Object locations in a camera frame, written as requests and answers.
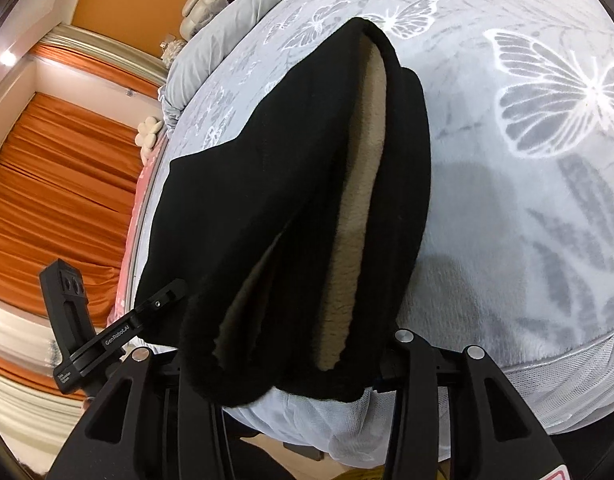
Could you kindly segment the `black pants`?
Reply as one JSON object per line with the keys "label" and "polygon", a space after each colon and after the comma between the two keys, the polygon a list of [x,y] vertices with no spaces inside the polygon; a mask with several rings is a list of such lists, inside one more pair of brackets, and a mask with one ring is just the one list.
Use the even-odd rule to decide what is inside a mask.
{"label": "black pants", "polygon": [[136,300],[183,298],[143,337],[205,400],[271,389],[351,402],[380,382],[428,213],[421,81],[352,18],[292,67],[238,136],[170,162]]}

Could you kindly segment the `orange curtain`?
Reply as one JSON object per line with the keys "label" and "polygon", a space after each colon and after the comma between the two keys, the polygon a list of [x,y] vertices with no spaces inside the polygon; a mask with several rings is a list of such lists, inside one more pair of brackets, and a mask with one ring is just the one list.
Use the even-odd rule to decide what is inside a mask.
{"label": "orange curtain", "polygon": [[143,169],[138,124],[116,120],[143,101],[140,119],[157,116],[157,87],[66,47],[39,44],[32,54],[124,90],[68,82],[59,96],[37,93],[0,149],[0,301],[46,313],[39,274],[56,259],[77,268],[96,327],[106,324],[123,278],[121,263],[136,185]]}

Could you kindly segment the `pink bench mat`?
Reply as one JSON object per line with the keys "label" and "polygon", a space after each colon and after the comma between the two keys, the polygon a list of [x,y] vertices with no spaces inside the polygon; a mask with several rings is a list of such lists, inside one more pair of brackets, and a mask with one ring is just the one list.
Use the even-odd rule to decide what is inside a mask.
{"label": "pink bench mat", "polygon": [[152,154],[148,156],[147,163],[143,167],[136,181],[136,194],[132,207],[132,215],[127,231],[126,244],[124,245],[124,258],[119,272],[118,285],[116,289],[115,304],[106,318],[106,325],[112,325],[118,318],[124,316],[131,308],[131,287],[133,281],[133,267],[136,263],[136,252],[138,251],[140,231],[146,211],[146,204],[150,190],[153,187],[155,172],[162,158],[162,151],[168,143],[168,138],[164,134],[156,142]]}

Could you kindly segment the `white flower plush cushion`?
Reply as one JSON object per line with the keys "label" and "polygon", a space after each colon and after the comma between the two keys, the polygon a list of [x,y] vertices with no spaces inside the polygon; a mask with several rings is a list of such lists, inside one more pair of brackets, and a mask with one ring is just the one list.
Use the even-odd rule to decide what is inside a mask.
{"label": "white flower plush cushion", "polygon": [[148,116],[138,125],[134,144],[140,149],[142,164],[146,165],[153,153],[158,140],[158,134],[162,130],[162,121],[154,116]]}

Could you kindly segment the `white bedside ornament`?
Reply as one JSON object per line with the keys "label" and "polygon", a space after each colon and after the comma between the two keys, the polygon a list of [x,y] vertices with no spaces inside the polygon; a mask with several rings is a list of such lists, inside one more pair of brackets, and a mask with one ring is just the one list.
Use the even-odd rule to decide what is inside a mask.
{"label": "white bedside ornament", "polygon": [[165,65],[165,68],[170,68],[176,57],[185,47],[186,41],[184,39],[174,38],[173,40],[166,40],[160,44],[162,48],[162,55],[160,58],[162,59],[162,64]]}

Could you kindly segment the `grey butterfly bed sheet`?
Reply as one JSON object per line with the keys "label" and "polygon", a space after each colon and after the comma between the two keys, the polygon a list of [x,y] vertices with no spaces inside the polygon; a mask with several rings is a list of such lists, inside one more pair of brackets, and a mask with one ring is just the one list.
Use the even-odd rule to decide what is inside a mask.
{"label": "grey butterfly bed sheet", "polygon": [[234,139],[352,18],[421,79],[432,199],[400,322],[481,344],[576,479],[614,479],[614,20],[601,0],[282,0],[166,131],[173,159]]}

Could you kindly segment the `grey rolled duvet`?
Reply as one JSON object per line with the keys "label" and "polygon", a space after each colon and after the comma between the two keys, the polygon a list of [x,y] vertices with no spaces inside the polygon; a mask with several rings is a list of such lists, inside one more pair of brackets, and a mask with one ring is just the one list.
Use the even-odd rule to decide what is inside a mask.
{"label": "grey rolled duvet", "polygon": [[158,91],[162,120],[173,130],[196,91],[241,40],[282,0],[235,0],[188,40]]}

